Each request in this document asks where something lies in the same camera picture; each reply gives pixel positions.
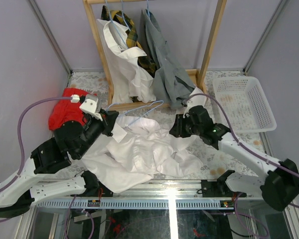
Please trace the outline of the blue wire hanger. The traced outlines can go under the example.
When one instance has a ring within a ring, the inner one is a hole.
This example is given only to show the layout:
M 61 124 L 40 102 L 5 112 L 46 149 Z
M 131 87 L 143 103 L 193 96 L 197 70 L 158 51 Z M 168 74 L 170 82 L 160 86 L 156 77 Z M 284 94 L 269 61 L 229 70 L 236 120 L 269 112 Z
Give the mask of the blue wire hanger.
M 117 124 L 119 124 L 120 126 L 129 127 L 129 126 L 133 125 L 135 122 L 137 122 L 138 120 L 140 120 L 141 118 L 145 117 L 146 115 L 148 115 L 149 113 L 154 111 L 155 109 L 161 108 L 164 106 L 165 106 L 165 103 L 162 100 L 149 102 L 149 103 L 142 103 L 142 102 L 126 103 L 126 104 L 111 103 L 110 105 L 108 105 L 106 107 L 106 111 L 108 112 L 108 111 L 112 110 L 112 111 L 119 112 Z M 136 117 L 135 119 L 133 119 L 130 122 L 125 121 L 124 117 L 126 116 L 126 114 L 135 112 L 135 111 L 139 111 L 139 110 L 144 111 L 142 115 Z

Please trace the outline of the white shirt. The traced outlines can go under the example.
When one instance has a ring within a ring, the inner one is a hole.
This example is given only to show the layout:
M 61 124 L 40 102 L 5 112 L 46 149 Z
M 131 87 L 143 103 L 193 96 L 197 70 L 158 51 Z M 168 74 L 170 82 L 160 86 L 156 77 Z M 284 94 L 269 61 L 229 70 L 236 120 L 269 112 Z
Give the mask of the white shirt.
M 146 53 L 138 47 L 126 48 L 111 21 L 97 19 L 96 24 L 114 85 L 113 102 L 131 103 L 133 97 L 148 103 L 156 100 L 153 77 L 138 65 L 138 58 Z M 126 41 L 126 26 L 115 22 Z
M 184 177 L 199 171 L 203 162 L 187 150 L 197 138 L 176 138 L 153 119 L 119 116 L 113 136 L 99 136 L 82 161 L 103 185 L 121 193 L 158 173 Z

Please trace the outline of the white plastic basket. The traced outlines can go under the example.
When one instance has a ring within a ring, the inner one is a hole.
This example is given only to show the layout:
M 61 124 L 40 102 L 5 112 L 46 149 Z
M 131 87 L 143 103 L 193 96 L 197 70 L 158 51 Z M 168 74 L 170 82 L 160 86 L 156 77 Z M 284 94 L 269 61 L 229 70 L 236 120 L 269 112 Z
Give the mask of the white plastic basket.
M 221 77 L 212 82 L 215 99 L 236 133 L 273 131 L 277 123 L 259 80 L 249 76 Z

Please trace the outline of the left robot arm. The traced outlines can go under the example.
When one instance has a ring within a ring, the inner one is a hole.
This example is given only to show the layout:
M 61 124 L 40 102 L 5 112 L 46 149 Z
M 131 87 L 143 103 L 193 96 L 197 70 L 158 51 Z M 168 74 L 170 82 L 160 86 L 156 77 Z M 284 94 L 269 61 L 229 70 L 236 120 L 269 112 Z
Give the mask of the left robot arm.
M 26 160 L 22 172 L 0 192 L 0 218 L 10 219 L 26 213 L 42 201 L 61 196 L 95 196 L 97 176 L 89 170 L 80 176 L 49 185 L 39 181 L 80 160 L 100 136 L 112 136 L 118 111 L 101 110 L 101 118 L 83 115 L 84 125 L 70 120 L 54 131 L 54 136 L 38 146 Z M 0 183 L 0 188 L 7 183 Z

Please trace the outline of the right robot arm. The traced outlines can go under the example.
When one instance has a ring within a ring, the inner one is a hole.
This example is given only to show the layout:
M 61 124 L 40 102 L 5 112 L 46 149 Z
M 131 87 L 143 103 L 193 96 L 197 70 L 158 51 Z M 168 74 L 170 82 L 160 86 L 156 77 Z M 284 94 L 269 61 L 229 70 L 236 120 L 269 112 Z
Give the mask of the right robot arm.
M 217 179 L 217 190 L 222 196 L 235 192 L 262 197 L 271 208 L 283 211 L 299 195 L 298 169 L 293 161 L 280 161 L 244 144 L 229 127 L 214 123 L 203 106 L 177 114 L 169 133 L 180 138 L 196 135 L 206 145 L 234 157 L 255 173 L 255 176 L 234 170 L 223 173 Z

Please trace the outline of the yellow plaid shirt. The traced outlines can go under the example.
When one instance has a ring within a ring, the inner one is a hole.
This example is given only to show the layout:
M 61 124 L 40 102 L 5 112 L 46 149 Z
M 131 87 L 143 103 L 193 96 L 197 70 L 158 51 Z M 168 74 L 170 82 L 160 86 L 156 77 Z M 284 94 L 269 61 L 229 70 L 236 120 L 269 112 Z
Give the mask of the yellow plaid shirt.
M 113 21 L 123 25 L 123 22 L 121 21 L 121 19 L 117 19 L 115 17 L 115 14 L 117 12 L 120 12 L 120 10 L 110 10 L 110 13 L 112 15 Z M 104 5 L 102 7 L 102 13 L 101 13 L 101 19 L 102 20 L 110 20 L 109 18 L 109 10 L 108 8 Z M 141 44 L 138 42 L 138 34 L 137 31 L 136 32 L 129 32 L 129 30 L 126 30 L 126 34 L 127 34 L 127 39 L 126 39 L 126 44 L 129 48 L 131 47 L 138 47 L 139 49 L 143 50 Z M 155 64 L 155 62 L 153 61 L 153 59 L 148 56 L 141 56 L 138 58 L 138 65 L 141 66 L 142 68 L 144 68 L 152 77 L 154 77 L 155 72 L 157 70 L 157 66 Z

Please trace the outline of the blue hanger middle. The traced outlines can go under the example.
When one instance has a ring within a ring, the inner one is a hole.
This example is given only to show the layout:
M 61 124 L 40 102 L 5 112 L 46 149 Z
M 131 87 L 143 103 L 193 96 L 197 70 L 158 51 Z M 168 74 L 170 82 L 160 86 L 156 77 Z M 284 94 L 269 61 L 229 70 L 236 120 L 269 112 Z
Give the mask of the blue hanger middle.
M 126 15 L 124 13 L 124 1 L 123 0 L 121 0 L 121 11 L 117 12 L 115 14 L 115 17 L 117 19 L 119 19 L 119 18 L 121 19 L 121 21 L 123 22 L 123 25 L 128 28 L 129 32 L 132 32 L 132 31 L 136 32 L 136 27 L 135 27 L 134 23 L 132 22 L 132 20 L 129 17 L 126 18 Z

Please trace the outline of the wooden clothes rack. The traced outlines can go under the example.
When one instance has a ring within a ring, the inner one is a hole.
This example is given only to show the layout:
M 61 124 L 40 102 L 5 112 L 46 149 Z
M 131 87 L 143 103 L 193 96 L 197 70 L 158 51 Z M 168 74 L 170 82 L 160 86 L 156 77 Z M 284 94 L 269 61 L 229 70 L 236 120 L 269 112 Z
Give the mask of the wooden clothes rack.
M 112 76 L 110 73 L 106 55 L 105 55 L 103 45 L 101 42 L 101 38 L 99 35 L 94 12 L 92 9 L 92 5 L 94 5 L 94 4 L 104 4 L 107 2 L 108 2 L 107 0 L 84 0 L 83 5 L 85 8 L 87 19 L 89 21 L 89 24 L 90 24 L 90 27 L 92 30 L 94 40 L 96 42 L 97 50 L 98 50 L 98 53 L 99 53 L 99 56 L 100 56 L 100 59 L 101 59 L 102 65 L 103 65 L 106 80 L 109 85 L 108 104 L 111 105 L 113 103 L 113 95 L 115 92 L 114 85 L 112 82 Z M 207 68 L 208 68 L 212 53 L 213 53 L 213 49 L 214 49 L 214 46 L 216 43 L 216 38 L 218 35 L 218 31 L 219 31 L 219 27 L 220 27 L 220 24 L 222 21 L 226 3 L 227 2 L 225 0 L 219 0 L 217 2 L 217 6 L 215 9 L 215 13 L 214 13 L 214 17 L 213 17 L 213 21 L 212 21 L 212 25 L 211 25 L 211 29 L 210 29 L 210 33 L 209 33 L 203 61 L 202 61 L 202 65 L 201 65 L 201 69 L 200 70 L 198 70 L 198 69 L 187 69 L 186 70 L 186 72 L 188 73 L 188 75 L 191 78 L 191 80 L 193 81 L 193 83 L 195 83 L 196 86 L 200 90 L 202 90 L 203 93 L 205 93 L 205 94 L 207 94 L 208 92 L 207 92 L 207 88 L 206 88 L 204 80 L 205 80 Z

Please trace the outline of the red cloth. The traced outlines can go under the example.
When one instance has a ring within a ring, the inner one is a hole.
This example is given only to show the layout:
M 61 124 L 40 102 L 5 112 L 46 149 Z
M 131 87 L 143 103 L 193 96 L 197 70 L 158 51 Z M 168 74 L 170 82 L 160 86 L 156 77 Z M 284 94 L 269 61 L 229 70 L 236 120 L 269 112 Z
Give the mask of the red cloth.
M 83 113 L 79 109 L 79 103 L 71 103 L 69 100 L 60 100 L 54 107 L 48 119 L 48 128 L 54 131 L 60 128 L 67 121 L 77 121 L 84 125 Z

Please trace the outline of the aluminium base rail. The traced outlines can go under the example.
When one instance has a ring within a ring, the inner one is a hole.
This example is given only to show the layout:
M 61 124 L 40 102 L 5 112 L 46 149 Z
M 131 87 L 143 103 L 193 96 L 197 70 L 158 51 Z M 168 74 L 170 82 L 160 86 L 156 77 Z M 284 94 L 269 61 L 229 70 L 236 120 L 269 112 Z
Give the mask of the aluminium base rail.
M 197 209 L 232 210 L 238 194 L 212 196 L 200 180 L 150 180 L 110 196 L 70 196 L 44 200 L 36 206 L 49 209 Z

